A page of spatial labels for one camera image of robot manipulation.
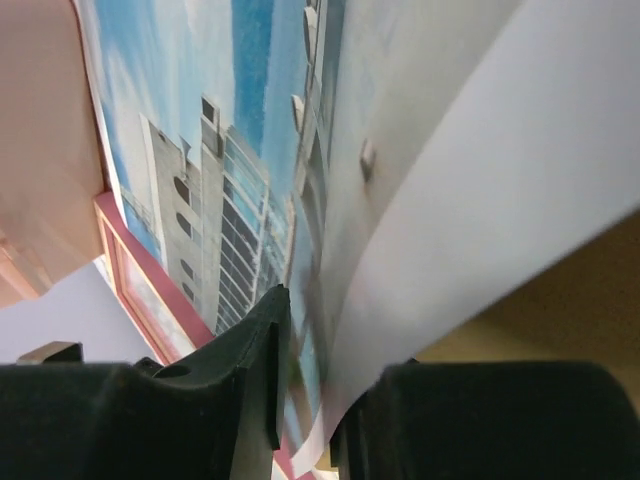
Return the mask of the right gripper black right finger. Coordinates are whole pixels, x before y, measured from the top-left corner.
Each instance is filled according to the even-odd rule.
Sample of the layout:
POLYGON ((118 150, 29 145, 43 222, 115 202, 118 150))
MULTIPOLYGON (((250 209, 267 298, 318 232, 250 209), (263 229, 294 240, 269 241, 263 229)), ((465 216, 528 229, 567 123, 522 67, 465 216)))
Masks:
POLYGON ((387 367, 330 442, 343 479, 635 479, 639 417, 578 361, 387 367))

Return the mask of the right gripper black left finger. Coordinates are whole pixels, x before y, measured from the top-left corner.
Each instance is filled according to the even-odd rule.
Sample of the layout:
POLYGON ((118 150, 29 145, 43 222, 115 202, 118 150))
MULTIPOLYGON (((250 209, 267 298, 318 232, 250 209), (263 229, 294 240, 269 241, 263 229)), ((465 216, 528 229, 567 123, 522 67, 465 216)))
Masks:
POLYGON ((79 344, 1 369, 5 479, 267 479, 282 443, 287 288, 169 365, 87 363, 79 344))

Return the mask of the pink wooden picture frame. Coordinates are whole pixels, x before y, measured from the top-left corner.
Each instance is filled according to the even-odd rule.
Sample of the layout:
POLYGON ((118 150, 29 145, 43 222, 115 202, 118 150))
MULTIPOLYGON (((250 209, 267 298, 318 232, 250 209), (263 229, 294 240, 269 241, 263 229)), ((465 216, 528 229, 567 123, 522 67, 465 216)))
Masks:
POLYGON ((214 335, 106 192, 94 202, 116 296, 152 356, 114 374, 110 429, 123 479, 286 478, 289 292, 271 288, 214 335))

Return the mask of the brown fibreboard backing board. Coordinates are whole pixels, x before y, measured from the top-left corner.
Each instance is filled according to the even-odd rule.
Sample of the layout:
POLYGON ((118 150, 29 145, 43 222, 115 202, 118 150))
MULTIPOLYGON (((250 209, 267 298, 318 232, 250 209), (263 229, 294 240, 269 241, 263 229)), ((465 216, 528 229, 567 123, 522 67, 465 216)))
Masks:
POLYGON ((639 399, 639 216, 633 214, 416 356, 588 360, 639 399))

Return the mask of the building photo print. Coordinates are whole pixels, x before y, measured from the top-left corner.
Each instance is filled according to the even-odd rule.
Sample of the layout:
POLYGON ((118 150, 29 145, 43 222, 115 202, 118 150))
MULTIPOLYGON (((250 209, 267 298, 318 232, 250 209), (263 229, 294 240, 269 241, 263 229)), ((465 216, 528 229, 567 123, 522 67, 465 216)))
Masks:
POLYGON ((81 1, 116 207, 214 335, 288 287, 287 477, 633 214, 635 1, 81 1))

